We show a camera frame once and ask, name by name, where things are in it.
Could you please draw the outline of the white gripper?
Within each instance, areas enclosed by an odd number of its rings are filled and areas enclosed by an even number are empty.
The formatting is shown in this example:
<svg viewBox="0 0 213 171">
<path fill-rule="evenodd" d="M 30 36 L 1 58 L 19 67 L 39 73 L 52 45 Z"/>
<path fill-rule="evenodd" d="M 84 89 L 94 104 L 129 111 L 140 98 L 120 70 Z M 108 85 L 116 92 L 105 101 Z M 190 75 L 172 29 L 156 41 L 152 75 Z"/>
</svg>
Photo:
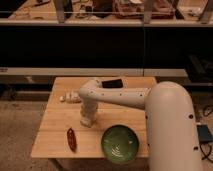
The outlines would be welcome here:
<svg viewBox="0 0 213 171">
<path fill-rule="evenodd" d="M 98 110 L 98 104 L 86 104 L 81 105 L 81 119 L 80 122 L 86 127 L 92 127 L 96 121 L 96 113 Z"/>
</svg>

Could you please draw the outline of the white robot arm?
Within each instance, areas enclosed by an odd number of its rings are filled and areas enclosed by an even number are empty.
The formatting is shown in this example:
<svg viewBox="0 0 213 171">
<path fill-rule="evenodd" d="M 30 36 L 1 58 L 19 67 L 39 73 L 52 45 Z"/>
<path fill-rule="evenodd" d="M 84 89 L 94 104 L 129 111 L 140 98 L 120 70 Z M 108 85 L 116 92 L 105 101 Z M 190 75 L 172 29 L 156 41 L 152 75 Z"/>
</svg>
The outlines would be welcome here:
<svg viewBox="0 0 213 171">
<path fill-rule="evenodd" d="M 87 127 L 100 102 L 145 112 L 150 171 L 203 171 L 193 103 L 183 86 L 166 81 L 151 88 L 104 88 L 91 79 L 78 94 L 81 122 Z"/>
</svg>

